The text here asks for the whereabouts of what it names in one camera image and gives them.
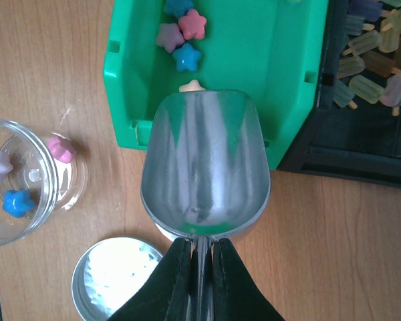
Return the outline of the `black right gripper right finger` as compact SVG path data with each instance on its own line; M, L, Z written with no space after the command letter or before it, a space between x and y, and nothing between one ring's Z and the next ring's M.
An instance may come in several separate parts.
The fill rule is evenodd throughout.
M229 239L213 245L215 320L282 320L260 292Z

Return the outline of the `green plastic bin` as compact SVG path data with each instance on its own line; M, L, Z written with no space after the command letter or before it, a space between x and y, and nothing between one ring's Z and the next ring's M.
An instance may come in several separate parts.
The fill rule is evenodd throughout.
M158 105L190 80L208 90L240 90L254 101L269 167L283 160L317 98L332 1L196 1L206 35L202 58L179 72L155 43L172 23L163 1L116 1L103 79L117 143L144 150Z

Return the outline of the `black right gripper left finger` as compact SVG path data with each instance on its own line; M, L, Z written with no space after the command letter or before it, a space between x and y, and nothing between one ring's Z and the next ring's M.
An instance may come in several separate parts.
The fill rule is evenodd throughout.
M176 239L146 283L109 319L185 320L189 298L190 256L190 242Z

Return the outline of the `metal scoop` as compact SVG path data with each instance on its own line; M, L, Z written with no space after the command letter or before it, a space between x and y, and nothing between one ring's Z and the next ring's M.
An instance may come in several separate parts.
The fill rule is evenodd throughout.
M167 96L154 116L140 193L157 227L193 245L191 318L216 320L213 245L250 232L271 193L249 95L201 90Z

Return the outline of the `black plastic bin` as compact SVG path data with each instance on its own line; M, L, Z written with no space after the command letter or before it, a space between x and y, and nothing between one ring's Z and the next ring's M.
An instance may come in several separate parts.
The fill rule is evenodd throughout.
M330 1L316 97L278 168L401 188L401 110L355 97L352 110L332 98L343 51L347 1Z

